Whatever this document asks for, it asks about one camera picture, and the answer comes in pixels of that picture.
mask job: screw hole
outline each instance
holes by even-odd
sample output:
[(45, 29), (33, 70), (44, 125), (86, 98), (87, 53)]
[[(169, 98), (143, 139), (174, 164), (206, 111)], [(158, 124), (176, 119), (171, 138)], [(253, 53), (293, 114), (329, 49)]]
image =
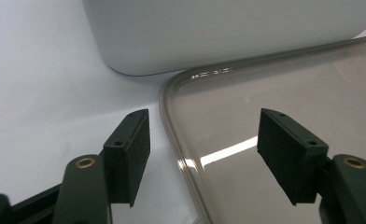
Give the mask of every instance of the screw hole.
[(366, 168), (365, 163), (363, 163), (362, 161), (355, 159), (355, 158), (345, 158), (345, 159), (343, 159), (343, 162), (354, 168), (358, 168), (358, 169)]
[(121, 147), (122, 145), (124, 145), (124, 142), (116, 141), (116, 142), (114, 142), (114, 145), (116, 145), (116, 147)]
[(307, 141), (307, 143), (311, 146), (316, 146), (317, 145), (317, 142), (316, 141)]
[(92, 166), (95, 163), (93, 158), (84, 158), (76, 162), (76, 167), (83, 169)]

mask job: white tabletop surface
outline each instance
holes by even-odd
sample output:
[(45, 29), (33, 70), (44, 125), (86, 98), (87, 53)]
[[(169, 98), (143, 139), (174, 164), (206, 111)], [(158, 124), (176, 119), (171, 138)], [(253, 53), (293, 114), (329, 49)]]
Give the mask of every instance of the white tabletop surface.
[(128, 113), (148, 108), (148, 165), (135, 206), (112, 205), (114, 222), (193, 223), (158, 109), (175, 74), (106, 66), (80, 1), (0, 1), (0, 193), (15, 204), (57, 185), (68, 162), (98, 154)]

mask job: white table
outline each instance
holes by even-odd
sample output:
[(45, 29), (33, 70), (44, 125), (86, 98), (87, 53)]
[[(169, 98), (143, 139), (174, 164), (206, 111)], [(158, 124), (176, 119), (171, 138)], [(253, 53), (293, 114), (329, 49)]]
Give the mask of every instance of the white table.
[(113, 204), (114, 221), (193, 223), (158, 109), (176, 73), (128, 77), (107, 67), (80, 1), (0, 1), (0, 193), (15, 204), (57, 185), (68, 162), (98, 154), (128, 113), (148, 108), (148, 165), (135, 206)]

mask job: brass screw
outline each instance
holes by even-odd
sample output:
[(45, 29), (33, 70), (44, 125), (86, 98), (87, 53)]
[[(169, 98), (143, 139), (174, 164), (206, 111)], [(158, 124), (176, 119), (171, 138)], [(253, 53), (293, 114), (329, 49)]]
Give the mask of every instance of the brass screw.
[(366, 164), (363, 161), (360, 161), (353, 157), (347, 157), (343, 159), (343, 162), (351, 167), (357, 168), (357, 169), (364, 169), (366, 168)]
[(83, 158), (76, 162), (76, 167), (79, 169), (88, 168), (95, 164), (95, 160), (93, 158)]

